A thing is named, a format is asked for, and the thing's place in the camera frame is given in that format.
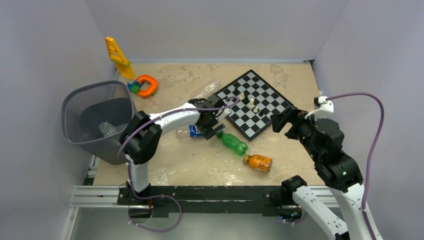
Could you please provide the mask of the pepsi labelled clear bottle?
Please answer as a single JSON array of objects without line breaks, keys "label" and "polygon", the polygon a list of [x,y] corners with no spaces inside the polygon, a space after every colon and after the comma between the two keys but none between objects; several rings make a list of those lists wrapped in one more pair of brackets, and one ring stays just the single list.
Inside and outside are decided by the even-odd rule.
[{"label": "pepsi labelled clear bottle", "polygon": [[179,127],[175,132],[176,137],[179,140],[194,140],[204,137],[204,135],[194,124]]}]

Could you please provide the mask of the large clear plastic bottle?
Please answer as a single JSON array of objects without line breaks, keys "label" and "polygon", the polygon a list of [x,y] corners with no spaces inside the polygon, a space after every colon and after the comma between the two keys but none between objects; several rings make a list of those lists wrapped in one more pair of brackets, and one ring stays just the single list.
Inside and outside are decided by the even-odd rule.
[{"label": "large clear plastic bottle", "polygon": [[118,129],[112,125],[109,121],[104,121],[98,125],[98,129],[101,135],[105,138],[113,137],[118,134]]}]

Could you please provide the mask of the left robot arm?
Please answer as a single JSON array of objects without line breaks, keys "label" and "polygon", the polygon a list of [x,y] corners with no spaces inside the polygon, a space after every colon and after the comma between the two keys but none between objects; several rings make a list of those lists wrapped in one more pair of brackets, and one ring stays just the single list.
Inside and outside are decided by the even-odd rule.
[{"label": "left robot arm", "polygon": [[161,113],[137,112],[123,130],[117,156],[126,162],[129,197],[138,205],[154,198],[150,194],[149,161],[155,155],[159,141],[165,134],[194,125],[205,140],[224,129],[223,118],[237,103],[234,97],[221,98],[212,94],[208,98],[194,98],[182,106]]}]

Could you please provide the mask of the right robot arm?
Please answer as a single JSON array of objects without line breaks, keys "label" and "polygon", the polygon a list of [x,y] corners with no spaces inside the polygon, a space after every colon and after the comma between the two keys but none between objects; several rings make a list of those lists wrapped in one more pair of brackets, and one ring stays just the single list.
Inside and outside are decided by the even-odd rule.
[{"label": "right robot arm", "polygon": [[300,205],[330,240],[381,240],[364,197],[365,184],[357,162],[343,150],[344,133],[332,119],[316,118],[294,106],[271,117],[272,130],[298,140],[314,162],[317,175],[334,196],[342,218],[334,214],[298,175],[281,183],[277,203]]}]

